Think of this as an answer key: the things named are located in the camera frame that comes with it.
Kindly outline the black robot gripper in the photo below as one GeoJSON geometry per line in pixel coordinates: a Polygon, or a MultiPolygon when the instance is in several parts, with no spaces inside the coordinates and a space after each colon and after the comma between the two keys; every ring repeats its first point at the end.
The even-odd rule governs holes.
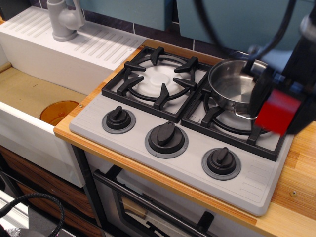
{"type": "MultiPolygon", "coordinates": [[[[243,71],[250,73],[260,55],[251,55],[243,71]]],[[[298,134],[316,119],[316,42],[301,37],[284,66],[268,62],[266,69],[254,77],[255,86],[249,102],[249,114],[256,117],[273,88],[281,89],[295,98],[306,97],[299,107],[287,134],[298,134]]]]}

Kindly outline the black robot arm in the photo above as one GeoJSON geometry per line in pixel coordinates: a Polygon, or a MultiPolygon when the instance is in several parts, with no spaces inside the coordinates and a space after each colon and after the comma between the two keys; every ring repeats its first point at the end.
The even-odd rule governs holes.
{"type": "Polygon", "coordinates": [[[292,52],[274,50],[264,56],[259,73],[251,57],[243,72],[254,76],[249,113],[255,125],[274,133],[297,134],[316,119],[316,14],[305,16],[301,37],[292,52]]]}

